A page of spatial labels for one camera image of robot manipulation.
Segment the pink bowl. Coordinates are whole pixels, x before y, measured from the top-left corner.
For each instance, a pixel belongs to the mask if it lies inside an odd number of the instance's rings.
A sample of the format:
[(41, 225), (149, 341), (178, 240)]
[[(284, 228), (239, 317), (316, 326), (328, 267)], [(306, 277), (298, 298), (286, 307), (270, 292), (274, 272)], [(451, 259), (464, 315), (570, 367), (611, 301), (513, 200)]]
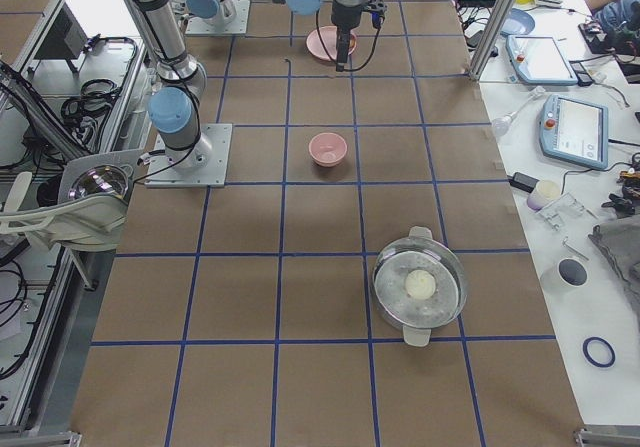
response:
[(334, 167), (346, 157), (348, 145), (339, 134), (322, 132), (315, 135), (308, 144), (309, 155), (320, 167)]

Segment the blue plate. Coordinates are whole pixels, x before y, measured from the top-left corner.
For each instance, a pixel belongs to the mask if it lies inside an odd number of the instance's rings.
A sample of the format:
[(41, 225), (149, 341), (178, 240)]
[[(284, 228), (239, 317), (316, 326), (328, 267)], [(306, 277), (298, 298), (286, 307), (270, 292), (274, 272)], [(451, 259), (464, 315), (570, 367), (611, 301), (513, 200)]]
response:
[(508, 37), (510, 35), (528, 35), (536, 27), (534, 18), (524, 10), (512, 8), (500, 31), (500, 35)]

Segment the shiny metal bowl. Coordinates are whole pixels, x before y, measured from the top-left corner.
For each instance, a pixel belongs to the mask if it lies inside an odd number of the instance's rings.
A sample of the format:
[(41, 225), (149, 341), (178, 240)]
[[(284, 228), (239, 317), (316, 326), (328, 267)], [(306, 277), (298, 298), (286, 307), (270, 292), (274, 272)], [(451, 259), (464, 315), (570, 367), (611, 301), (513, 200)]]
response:
[(111, 165), (100, 165), (82, 173), (68, 191), (70, 200), (77, 200), (93, 194), (112, 194), (124, 198), (129, 190), (129, 178), (125, 172)]

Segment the far teach pendant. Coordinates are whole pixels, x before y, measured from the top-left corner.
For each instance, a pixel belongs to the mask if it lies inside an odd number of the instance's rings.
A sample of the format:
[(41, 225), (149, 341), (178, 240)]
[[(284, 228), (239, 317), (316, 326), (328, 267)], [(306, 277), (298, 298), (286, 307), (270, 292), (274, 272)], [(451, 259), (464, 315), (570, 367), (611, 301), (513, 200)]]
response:
[(577, 76), (553, 37), (510, 35), (506, 51), (517, 77), (531, 85), (573, 86)]

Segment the teach pendant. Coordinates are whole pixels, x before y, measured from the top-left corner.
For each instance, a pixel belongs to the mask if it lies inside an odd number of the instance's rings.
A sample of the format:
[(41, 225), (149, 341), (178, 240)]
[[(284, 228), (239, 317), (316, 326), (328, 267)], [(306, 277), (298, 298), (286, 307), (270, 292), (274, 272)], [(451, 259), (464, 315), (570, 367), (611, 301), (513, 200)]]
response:
[(606, 106), (550, 95), (539, 117), (540, 148), (546, 157), (603, 171), (608, 166), (608, 127)]
[(517, 77), (531, 85), (573, 86), (577, 76), (553, 37), (510, 35), (506, 51)]

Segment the near teach pendant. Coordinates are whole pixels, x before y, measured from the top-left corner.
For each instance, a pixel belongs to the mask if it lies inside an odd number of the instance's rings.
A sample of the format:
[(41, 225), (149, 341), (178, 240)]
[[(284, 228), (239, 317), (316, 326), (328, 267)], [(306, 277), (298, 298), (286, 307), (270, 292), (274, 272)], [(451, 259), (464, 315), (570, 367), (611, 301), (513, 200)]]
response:
[(606, 106), (550, 95), (539, 117), (540, 148), (546, 157), (603, 171), (608, 166), (608, 127)]

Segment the purple white cup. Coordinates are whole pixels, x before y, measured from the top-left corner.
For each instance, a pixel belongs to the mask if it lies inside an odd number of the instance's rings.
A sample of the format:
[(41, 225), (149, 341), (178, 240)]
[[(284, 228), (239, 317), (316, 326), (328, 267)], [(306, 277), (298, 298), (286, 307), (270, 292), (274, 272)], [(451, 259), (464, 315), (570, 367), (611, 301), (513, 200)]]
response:
[(527, 206), (539, 211), (561, 195), (561, 188), (558, 184), (550, 180), (539, 180), (527, 197)]

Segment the white steamed bun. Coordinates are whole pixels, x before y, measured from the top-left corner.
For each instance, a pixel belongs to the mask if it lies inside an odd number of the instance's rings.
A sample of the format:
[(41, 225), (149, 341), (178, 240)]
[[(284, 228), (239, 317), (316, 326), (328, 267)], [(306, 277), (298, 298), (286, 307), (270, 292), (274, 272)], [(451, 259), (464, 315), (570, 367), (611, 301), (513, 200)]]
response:
[(427, 300), (436, 292), (435, 277), (423, 269), (409, 272), (404, 281), (406, 293), (416, 300)]

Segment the black monitor on floor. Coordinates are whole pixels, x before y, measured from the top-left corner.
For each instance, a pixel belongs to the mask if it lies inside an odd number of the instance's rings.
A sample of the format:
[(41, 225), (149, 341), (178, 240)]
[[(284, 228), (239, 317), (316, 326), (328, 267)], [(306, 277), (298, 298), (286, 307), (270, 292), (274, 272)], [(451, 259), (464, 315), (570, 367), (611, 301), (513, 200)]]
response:
[(34, 59), (37, 61), (63, 60), (72, 73), (78, 73), (79, 69), (74, 64), (74, 61), (80, 58), (88, 40), (89, 37), (79, 21), (69, 6), (64, 3), (46, 33)]

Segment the clear plastic part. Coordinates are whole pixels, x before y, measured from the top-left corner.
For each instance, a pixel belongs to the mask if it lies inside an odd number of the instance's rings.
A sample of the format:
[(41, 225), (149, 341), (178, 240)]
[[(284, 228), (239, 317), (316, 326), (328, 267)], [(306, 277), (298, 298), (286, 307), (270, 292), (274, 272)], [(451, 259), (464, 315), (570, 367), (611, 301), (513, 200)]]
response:
[(558, 232), (568, 221), (586, 213), (586, 207), (573, 194), (565, 193), (538, 211), (538, 217), (552, 230)]

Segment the metal allen key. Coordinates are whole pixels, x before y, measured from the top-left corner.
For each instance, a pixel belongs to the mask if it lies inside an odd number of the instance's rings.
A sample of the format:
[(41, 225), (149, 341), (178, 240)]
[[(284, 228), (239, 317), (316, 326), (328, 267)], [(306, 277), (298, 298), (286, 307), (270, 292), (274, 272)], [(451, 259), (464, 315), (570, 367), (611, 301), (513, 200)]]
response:
[(573, 253), (575, 256), (577, 256), (578, 258), (584, 260), (585, 262), (588, 262), (590, 259), (587, 255), (585, 255), (583, 252), (581, 252), (580, 250), (578, 250), (576, 247), (574, 247), (573, 245), (571, 245), (569, 243), (569, 238), (568, 237), (564, 237), (561, 241), (562, 246), (564, 246), (567, 250), (569, 250), (571, 253)]

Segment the white plastic chair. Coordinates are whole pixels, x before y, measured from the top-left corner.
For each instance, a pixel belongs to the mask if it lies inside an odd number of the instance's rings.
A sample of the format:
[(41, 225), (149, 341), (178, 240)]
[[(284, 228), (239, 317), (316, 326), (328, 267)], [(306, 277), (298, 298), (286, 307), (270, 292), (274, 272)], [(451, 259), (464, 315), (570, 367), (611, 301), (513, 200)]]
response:
[(23, 235), (29, 243), (49, 250), (53, 245), (83, 251), (115, 249), (126, 220), (127, 204), (107, 193), (32, 210), (20, 210), (31, 184), (32, 174), (15, 178), (1, 211), (1, 233)]

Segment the white cup dark inside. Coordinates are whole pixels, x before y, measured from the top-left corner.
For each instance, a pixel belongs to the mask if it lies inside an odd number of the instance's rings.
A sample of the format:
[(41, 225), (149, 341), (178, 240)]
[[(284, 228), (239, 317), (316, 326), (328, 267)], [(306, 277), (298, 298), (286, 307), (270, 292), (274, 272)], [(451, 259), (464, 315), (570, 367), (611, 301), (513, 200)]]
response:
[(545, 293), (565, 295), (585, 286), (588, 272), (577, 258), (565, 257), (548, 268), (541, 276), (540, 283)]

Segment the grey cloth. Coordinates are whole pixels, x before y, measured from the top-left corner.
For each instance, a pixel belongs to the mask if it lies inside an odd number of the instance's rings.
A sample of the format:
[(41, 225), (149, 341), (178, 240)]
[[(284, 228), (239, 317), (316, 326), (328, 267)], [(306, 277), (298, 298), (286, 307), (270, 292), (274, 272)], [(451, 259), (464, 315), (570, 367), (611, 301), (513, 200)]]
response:
[(625, 296), (639, 316), (639, 216), (596, 225), (589, 239), (621, 280)]

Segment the aluminium frame post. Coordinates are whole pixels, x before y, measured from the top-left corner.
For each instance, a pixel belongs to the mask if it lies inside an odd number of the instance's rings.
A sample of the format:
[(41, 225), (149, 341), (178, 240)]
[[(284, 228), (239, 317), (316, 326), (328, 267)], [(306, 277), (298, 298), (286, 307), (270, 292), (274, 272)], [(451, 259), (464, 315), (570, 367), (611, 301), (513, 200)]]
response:
[(491, 51), (500, 35), (501, 28), (514, 4), (515, 0), (497, 0), (491, 11), (483, 35), (471, 58), (468, 74), (475, 81), (479, 81), (489, 61)]

